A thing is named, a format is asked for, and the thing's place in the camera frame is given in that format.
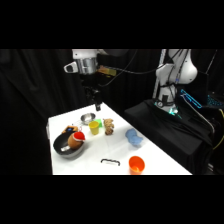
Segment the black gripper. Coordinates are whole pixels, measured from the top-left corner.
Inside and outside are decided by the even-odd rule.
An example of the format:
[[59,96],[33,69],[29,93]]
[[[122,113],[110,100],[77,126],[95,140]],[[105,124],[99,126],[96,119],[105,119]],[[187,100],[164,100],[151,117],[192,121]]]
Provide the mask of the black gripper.
[[81,75],[80,78],[88,102],[89,103],[95,102],[96,111],[100,111],[102,98],[100,96],[98,76],[96,74],[90,74],[90,75]]

